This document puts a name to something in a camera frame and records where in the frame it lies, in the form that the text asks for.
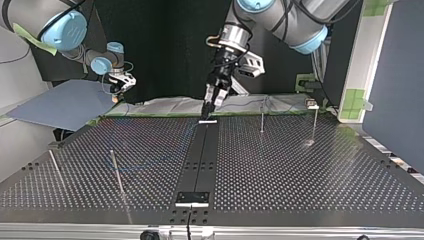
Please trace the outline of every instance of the black curtain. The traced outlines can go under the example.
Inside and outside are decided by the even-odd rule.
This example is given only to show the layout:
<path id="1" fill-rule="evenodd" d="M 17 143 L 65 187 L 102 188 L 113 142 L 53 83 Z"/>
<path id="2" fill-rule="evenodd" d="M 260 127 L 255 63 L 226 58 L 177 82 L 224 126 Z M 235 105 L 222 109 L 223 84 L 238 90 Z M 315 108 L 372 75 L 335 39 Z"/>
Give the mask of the black curtain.
<path id="1" fill-rule="evenodd" d="M 222 28 L 230 0 L 97 0 L 108 41 L 122 42 L 138 84 L 128 102 L 158 97 L 202 98 L 214 49 L 205 44 Z M 241 79 L 252 93 L 291 93 L 296 75 L 311 73 L 310 58 L 256 27 L 251 50 L 264 57 L 266 75 Z"/>

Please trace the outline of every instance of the metal plate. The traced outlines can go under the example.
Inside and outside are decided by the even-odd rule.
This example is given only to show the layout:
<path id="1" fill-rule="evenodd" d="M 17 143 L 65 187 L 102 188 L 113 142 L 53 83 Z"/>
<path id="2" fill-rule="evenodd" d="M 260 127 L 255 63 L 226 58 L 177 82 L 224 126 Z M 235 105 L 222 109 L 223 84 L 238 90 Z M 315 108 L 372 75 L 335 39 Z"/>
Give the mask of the metal plate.
<path id="1" fill-rule="evenodd" d="M 195 126 L 190 118 L 104 120 L 56 153 L 60 172 L 41 159 L 2 183 L 0 221 L 169 224 Z"/>
<path id="2" fill-rule="evenodd" d="M 332 117 L 219 120 L 207 224 L 424 227 L 423 186 Z M 203 155 L 214 155 L 204 152 Z"/>

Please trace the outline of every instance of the green tape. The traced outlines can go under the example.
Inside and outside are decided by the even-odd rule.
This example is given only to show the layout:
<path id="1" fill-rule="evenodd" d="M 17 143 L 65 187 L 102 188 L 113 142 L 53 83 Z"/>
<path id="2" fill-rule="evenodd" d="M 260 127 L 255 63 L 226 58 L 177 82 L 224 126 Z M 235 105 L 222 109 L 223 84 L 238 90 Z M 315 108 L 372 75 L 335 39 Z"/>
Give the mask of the green tape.
<path id="1" fill-rule="evenodd" d="M 56 56 L 57 49 L 45 44 L 43 42 L 38 41 L 35 37 L 31 35 L 27 30 L 25 30 L 23 27 L 19 26 L 19 24 L 13 23 L 13 30 L 16 34 L 18 34 L 20 37 L 25 38 L 26 40 L 30 41 L 32 44 L 34 44 L 36 47 L 49 52 L 51 55 Z"/>
<path id="2" fill-rule="evenodd" d="M 347 89 L 340 118 L 358 120 L 364 109 L 364 96 L 365 90 Z"/>
<path id="3" fill-rule="evenodd" d="M 299 85 L 300 81 L 307 81 L 307 82 L 315 82 L 315 74 L 297 74 L 296 76 L 296 86 L 294 90 L 296 92 L 314 92 L 313 89 L 306 89 Z"/>
<path id="4" fill-rule="evenodd" d="M 389 4 L 389 0 L 365 0 L 365 8 L 362 16 L 383 16 Z"/>

